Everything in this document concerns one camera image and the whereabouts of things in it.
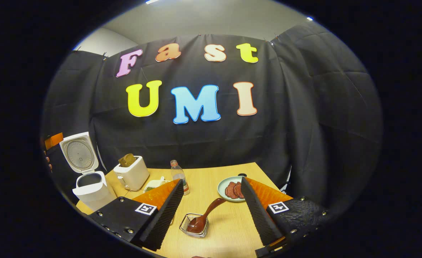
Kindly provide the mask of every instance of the metal wire basket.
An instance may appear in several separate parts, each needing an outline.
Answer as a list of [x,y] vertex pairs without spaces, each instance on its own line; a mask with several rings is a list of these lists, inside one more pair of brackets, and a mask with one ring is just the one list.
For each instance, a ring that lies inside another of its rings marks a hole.
[[206,234],[208,233],[208,228],[209,228],[208,218],[206,218],[206,225],[204,225],[204,229],[203,229],[202,232],[200,232],[200,233],[191,233],[191,232],[188,232],[187,231],[188,224],[191,222],[191,220],[193,218],[197,218],[197,217],[199,217],[201,215],[202,214],[195,214],[195,213],[187,213],[187,214],[185,214],[185,217],[182,220],[181,225],[179,226],[179,229],[182,232],[184,232],[186,235],[191,235],[193,237],[201,237],[201,238],[205,237]]

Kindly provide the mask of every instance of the small white dish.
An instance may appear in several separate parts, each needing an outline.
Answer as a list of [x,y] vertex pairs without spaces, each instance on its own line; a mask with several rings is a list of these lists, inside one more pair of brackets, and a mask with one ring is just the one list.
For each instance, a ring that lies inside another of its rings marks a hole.
[[217,186],[218,193],[222,196],[222,198],[226,199],[227,201],[235,201],[235,202],[245,201],[245,199],[241,199],[241,198],[232,199],[225,195],[225,189],[227,188],[228,184],[230,182],[233,182],[233,183],[241,182],[241,179],[242,179],[242,176],[232,176],[232,177],[222,180]]
[[170,181],[165,180],[165,177],[164,177],[164,176],[162,176],[162,177],[160,178],[160,180],[150,180],[150,181],[147,183],[147,185],[144,187],[144,192],[143,192],[143,193],[146,193],[146,192],[147,192],[147,188],[148,188],[148,187],[157,188],[157,187],[159,187],[159,186],[161,186],[161,185],[163,185],[163,184],[165,184],[165,183],[169,183],[169,182],[170,182]]

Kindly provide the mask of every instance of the spoon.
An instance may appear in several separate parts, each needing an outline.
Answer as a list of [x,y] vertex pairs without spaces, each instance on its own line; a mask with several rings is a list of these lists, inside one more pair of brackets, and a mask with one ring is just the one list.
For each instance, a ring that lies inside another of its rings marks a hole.
[[225,202],[225,199],[222,199],[222,198],[215,199],[209,205],[208,209],[203,215],[201,215],[200,217],[194,218],[190,221],[190,223],[187,226],[187,231],[191,233],[195,233],[195,234],[202,232],[204,229],[204,226],[206,225],[206,218],[208,217],[209,213],[220,204],[223,204],[224,202]]

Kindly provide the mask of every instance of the orange tape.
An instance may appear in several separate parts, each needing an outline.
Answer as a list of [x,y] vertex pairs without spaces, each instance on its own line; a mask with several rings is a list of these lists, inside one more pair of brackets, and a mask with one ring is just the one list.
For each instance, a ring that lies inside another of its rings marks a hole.
[[274,245],[276,245],[277,243],[279,243],[279,242],[281,242],[282,240],[284,240],[286,237],[285,236],[283,236],[283,237],[281,237],[280,239],[278,239],[278,240],[276,240],[276,241],[274,241],[273,243],[271,243],[269,246],[274,246]]
[[63,133],[53,135],[52,137],[45,140],[45,148],[48,151],[51,147],[57,145],[62,140],[63,140]]

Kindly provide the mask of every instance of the pink letter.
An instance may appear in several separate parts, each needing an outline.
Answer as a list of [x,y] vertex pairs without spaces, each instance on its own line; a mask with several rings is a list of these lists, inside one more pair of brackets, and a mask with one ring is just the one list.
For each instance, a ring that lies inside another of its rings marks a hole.
[[121,77],[123,75],[129,74],[131,70],[128,68],[128,65],[130,67],[133,67],[133,65],[136,63],[136,56],[140,56],[142,54],[142,49],[136,50],[134,52],[124,54],[120,57],[122,60],[120,64],[119,72],[117,73],[117,78]]
[[234,83],[233,87],[238,90],[238,97],[240,101],[240,108],[237,110],[237,114],[240,116],[252,116],[257,113],[257,109],[252,104],[252,92],[251,88],[254,85],[250,82],[238,82]]

